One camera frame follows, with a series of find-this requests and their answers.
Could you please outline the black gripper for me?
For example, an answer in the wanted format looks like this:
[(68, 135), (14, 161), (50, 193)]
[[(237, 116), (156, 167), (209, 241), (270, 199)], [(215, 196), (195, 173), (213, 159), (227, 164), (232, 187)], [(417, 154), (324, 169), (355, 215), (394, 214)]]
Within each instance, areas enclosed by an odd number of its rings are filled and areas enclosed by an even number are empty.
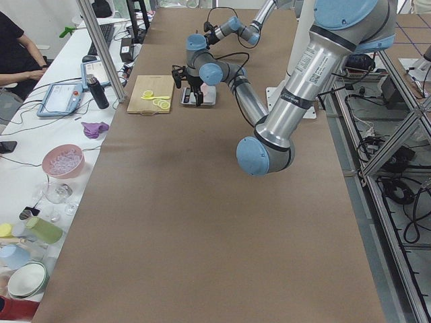
[(204, 37), (208, 46), (214, 45), (219, 42), (219, 38), (216, 35), (216, 30), (218, 26), (212, 25), (209, 21), (206, 21), (203, 25), (203, 31), (205, 32)]
[(173, 65), (171, 71), (174, 83), (177, 89), (182, 87), (182, 81), (187, 81), (191, 91), (195, 93), (195, 105), (199, 107), (203, 103), (204, 95), (201, 92), (201, 85), (203, 84), (200, 76), (191, 75), (186, 66)]

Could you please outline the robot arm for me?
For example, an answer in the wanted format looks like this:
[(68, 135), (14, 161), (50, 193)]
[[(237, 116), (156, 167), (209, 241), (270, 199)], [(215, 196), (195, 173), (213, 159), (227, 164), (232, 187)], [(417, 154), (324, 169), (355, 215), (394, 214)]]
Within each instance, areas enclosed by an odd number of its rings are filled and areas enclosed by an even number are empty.
[(269, 0), (264, 2), (260, 10), (249, 25), (242, 23), (234, 11), (234, 16), (230, 17), (220, 26), (213, 25), (209, 21), (210, 14), (207, 15), (207, 21), (203, 25), (205, 32), (204, 37), (207, 43), (207, 49), (215, 45), (225, 37), (235, 34), (239, 43), (245, 48), (254, 48), (259, 43), (263, 24), (275, 9), (286, 9), (291, 6), (292, 1)]
[(203, 103), (202, 85), (228, 85), (254, 128), (253, 135), (243, 138), (236, 148), (239, 166), (253, 176), (284, 170), (293, 162), (291, 134), (347, 56), (387, 49), (395, 39), (395, 1), (316, 1), (309, 43), (274, 106), (268, 108), (245, 70), (214, 58), (209, 48), (231, 34), (256, 45), (267, 18), (283, 5), (283, 1), (265, 2), (249, 25), (237, 17), (220, 26), (206, 25), (204, 34), (187, 38), (186, 65), (172, 68), (175, 84), (187, 81), (196, 105)]

